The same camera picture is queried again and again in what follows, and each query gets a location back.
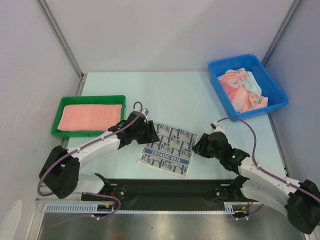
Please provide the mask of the blue white patterned towel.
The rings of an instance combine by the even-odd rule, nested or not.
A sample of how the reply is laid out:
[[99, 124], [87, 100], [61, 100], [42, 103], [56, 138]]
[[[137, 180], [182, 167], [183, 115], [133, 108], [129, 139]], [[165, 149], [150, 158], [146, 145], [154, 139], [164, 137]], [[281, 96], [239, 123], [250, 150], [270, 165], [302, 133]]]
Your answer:
[[154, 124], [158, 142], [144, 146], [138, 164], [177, 177], [185, 177], [191, 164], [192, 147], [198, 135], [162, 123]]

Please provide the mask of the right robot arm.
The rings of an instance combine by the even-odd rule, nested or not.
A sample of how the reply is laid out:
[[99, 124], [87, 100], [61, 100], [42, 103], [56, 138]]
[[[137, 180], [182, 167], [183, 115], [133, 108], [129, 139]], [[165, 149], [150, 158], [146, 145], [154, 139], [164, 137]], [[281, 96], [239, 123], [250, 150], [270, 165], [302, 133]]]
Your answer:
[[234, 200], [258, 201], [286, 216], [297, 230], [307, 235], [319, 225], [320, 190], [311, 180], [278, 175], [255, 162], [252, 155], [233, 148], [220, 131], [203, 134], [192, 150], [202, 157], [217, 159], [226, 170], [238, 175], [230, 188]]

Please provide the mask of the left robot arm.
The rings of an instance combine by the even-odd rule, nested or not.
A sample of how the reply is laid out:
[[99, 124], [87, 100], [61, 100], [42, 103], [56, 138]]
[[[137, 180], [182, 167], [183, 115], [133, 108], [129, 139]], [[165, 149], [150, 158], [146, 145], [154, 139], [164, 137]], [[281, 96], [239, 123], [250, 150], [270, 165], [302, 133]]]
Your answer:
[[54, 147], [39, 173], [37, 193], [64, 199], [73, 192], [90, 193], [99, 200], [110, 195], [107, 179], [99, 173], [81, 174], [80, 170], [100, 156], [117, 151], [133, 141], [139, 145], [159, 142], [153, 121], [144, 113], [132, 111], [100, 136], [77, 147]]

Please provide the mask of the pink terry towel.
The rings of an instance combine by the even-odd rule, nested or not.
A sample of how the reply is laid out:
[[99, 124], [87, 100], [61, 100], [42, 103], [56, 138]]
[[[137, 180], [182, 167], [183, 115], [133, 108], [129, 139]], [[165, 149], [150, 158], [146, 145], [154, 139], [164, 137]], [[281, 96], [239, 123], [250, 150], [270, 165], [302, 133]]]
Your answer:
[[105, 132], [121, 120], [121, 104], [71, 104], [64, 107], [57, 129], [63, 132]]

